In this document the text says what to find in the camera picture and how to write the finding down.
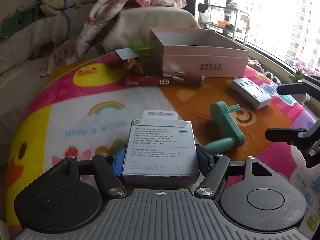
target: white electronic device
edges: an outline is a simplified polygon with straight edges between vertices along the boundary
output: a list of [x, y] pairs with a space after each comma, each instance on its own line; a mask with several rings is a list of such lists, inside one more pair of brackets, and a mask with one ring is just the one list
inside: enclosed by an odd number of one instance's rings
[[255, 109], [269, 105], [272, 97], [248, 78], [234, 79], [231, 87], [243, 95]]

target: teal plastic toy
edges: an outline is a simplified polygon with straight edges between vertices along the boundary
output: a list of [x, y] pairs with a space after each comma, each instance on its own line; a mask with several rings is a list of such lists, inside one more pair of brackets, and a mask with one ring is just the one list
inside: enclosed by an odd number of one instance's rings
[[210, 106], [212, 120], [223, 129], [226, 137], [206, 144], [204, 149], [208, 153], [223, 153], [232, 147], [238, 147], [244, 144], [244, 134], [240, 131], [230, 115], [230, 113], [238, 110], [240, 110], [239, 105], [227, 106], [223, 101], [215, 102]]

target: lipstick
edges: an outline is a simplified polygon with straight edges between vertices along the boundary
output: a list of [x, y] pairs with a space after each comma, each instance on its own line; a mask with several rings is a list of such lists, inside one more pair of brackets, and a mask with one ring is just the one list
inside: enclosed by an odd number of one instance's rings
[[167, 86], [169, 80], [153, 76], [129, 76], [124, 78], [124, 84], [127, 86]]
[[164, 78], [169, 78], [175, 82], [175, 84], [190, 86], [190, 87], [201, 87], [204, 84], [204, 76], [192, 72], [184, 71], [164, 71]]

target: white vase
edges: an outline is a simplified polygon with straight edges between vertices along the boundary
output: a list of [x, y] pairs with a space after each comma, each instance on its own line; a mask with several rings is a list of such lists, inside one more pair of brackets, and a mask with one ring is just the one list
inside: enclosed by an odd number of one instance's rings
[[309, 101], [310, 100], [310, 96], [308, 94], [297, 94], [297, 95], [292, 95], [292, 97], [298, 101], [298, 103], [300, 105], [304, 105], [304, 103], [306, 101]]

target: pink box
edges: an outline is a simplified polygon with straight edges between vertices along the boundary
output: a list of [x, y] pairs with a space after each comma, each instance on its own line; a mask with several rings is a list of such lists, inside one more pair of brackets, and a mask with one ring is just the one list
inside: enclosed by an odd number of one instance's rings
[[151, 28], [149, 46], [164, 71], [189, 71], [205, 77], [242, 77], [248, 62], [245, 48], [210, 30]]

